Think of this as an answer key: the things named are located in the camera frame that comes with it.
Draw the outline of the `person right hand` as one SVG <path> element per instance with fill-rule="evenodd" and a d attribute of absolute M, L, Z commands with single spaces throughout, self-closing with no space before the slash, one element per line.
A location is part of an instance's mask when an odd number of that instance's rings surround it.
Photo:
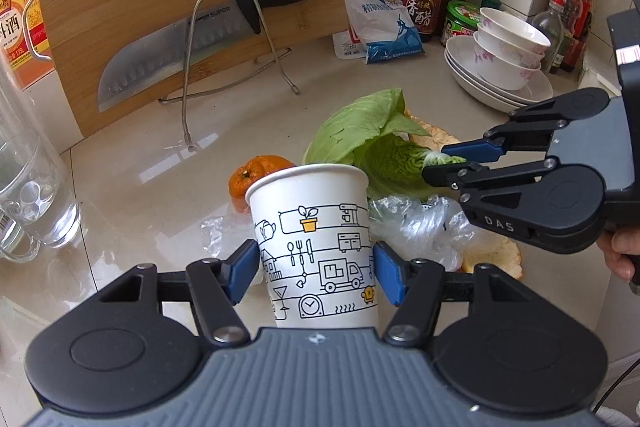
<path fill-rule="evenodd" d="M 597 240 L 604 262 L 619 279 L 630 282 L 636 268 L 631 258 L 640 254 L 640 231 L 635 228 L 621 228 L 614 233 L 604 232 Z"/>

